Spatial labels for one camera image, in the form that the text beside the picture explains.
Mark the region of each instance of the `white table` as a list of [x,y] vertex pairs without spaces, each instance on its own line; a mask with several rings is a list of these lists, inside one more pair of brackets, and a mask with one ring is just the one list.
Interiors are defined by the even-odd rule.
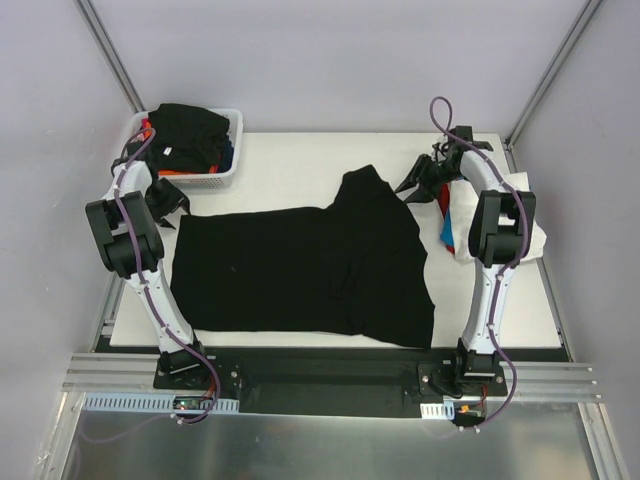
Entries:
[[[421,153],[431,151],[435,134],[245,134],[234,184],[226,190],[187,192],[195,215],[259,212],[329,205],[342,175],[372,164],[395,187]],[[503,171],[507,162],[498,135],[477,135],[491,142]],[[428,252],[425,281],[436,305],[433,347],[455,347],[467,322],[474,286],[472,263],[457,262],[439,239],[442,215],[436,202],[411,205]],[[177,215],[169,218],[179,224]],[[171,264],[177,232],[160,229],[165,271]],[[396,347],[361,335],[298,332],[205,332],[205,346]],[[511,348],[558,348],[560,341],[535,262],[521,265],[509,288],[502,325],[502,345]],[[156,335],[137,296],[125,288],[111,337],[113,346],[155,346]]]

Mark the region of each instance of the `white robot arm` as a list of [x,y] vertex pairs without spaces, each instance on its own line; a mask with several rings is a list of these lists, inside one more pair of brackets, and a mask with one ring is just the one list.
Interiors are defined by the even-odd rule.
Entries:
[[114,162],[111,187],[85,211],[104,265],[136,292],[151,319],[161,354],[158,371],[175,376],[200,366],[193,352],[204,356],[204,349],[171,294],[156,223],[171,227],[164,216],[178,208],[189,213],[189,200],[158,178],[144,155],[146,144],[138,143],[131,157]]
[[[445,379],[455,386],[491,382],[501,374],[497,342],[502,313],[514,274],[512,267],[521,258],[524,242],[524,252],[529,249],[528,232],[536,199],[531,192],[515,192],[505,186],[495,167],[485,159],[493,158],[491,145],[474,141],[471,127],[458,126],[449,133],[464,143],[447,138],[436,143],[432,156],[421,155],[396,192],[418,186],[405,202],[428,203],[437,198],[444,184],[465,177],[479,197],[469,233],[469,251],[475,257],[476,269],[471,311],[458,341],[453,378]],[[507,224],[500,222],[505,216],[510,220]]]

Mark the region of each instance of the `metal sheet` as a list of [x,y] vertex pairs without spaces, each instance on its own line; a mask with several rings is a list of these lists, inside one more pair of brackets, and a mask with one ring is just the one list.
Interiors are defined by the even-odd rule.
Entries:
[[[83,414],[104,438],[149,418]],[[216,416],[159,419],[106,445],[77,442],[63,478],[518,479],[597,478],[576,405],[515,404],[479,434],[442,421]]]

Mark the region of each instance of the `white towel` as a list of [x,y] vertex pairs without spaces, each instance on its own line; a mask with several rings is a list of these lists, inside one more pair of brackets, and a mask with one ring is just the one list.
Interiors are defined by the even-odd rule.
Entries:
[[[522,192],[529,191],[529,177],[526,172],[512,173],[505,175],[505,181]],[[449,215],[451,216],[451,231],[453,234],[453,244],[457,260],[468,261],[473,257],[469,253],[469,230],[473,215],[476,213],[478,196],[467,180],[455,180],[450,185]],[[508,219],[501,219],[501,223],[508,223]],[[533,232],[531,235],[531,246],[529,253],[523,259],[532,260],[542,256],[547,235],[542,228],[533,221]]]

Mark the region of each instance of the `white basket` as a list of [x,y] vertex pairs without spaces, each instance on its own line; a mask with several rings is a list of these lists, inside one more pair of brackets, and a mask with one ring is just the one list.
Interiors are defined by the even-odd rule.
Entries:
[[[242,146],[242,113],[233,108],[209,108],[209,111],[229,119],[229,140],[233,145],[231,168],[222,173],[194,173],[185,175],[166,175],[171,183],[180,188],[224,188],[233,182],[233,174],[238,168],[240,147]],[[147,118],[149,112],[136,113],[129,122],[129,131],[133,135],[140,129],[140,122]]]

